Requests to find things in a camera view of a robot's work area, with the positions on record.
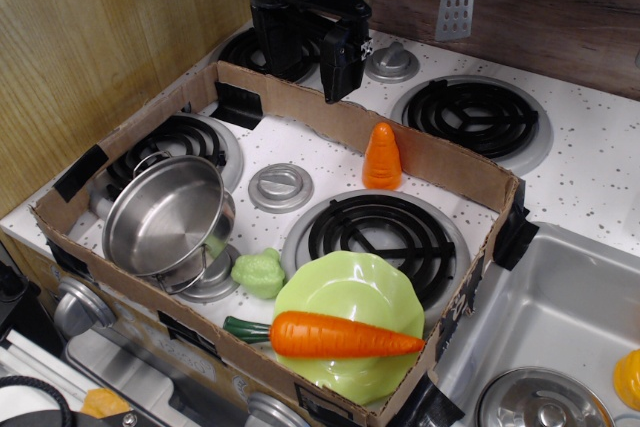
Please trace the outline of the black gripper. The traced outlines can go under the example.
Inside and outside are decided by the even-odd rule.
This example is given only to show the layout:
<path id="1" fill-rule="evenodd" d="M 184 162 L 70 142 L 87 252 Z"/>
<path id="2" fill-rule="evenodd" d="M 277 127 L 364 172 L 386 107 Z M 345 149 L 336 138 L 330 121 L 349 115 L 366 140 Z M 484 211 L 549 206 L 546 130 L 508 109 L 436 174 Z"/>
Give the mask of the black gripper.
<path id="1" fill-rule="evenodd" d="M 253 27 L 268 74 L 302 80 L 317 63 L 316 43 L 302 28 L 325 29 L 320 74 L 327 103 L 361 86 L 372 54 L 366 0 L 251 0 Z"/>

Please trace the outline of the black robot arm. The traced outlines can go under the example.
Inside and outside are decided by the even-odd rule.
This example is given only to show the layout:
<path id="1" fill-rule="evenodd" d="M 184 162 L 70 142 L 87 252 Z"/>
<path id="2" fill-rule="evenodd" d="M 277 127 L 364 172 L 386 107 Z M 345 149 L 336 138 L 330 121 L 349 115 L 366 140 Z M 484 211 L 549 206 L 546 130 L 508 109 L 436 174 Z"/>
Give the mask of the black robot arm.
<path id="1" fill-rule="evenodd" d="M 267 68 L 281 76 L 302 61 L 302 42 L 319 48 L 325 101 L 335 103 L 361 86 L 371 55 L 365 0 L 250 0 L 253 27 Z"/>

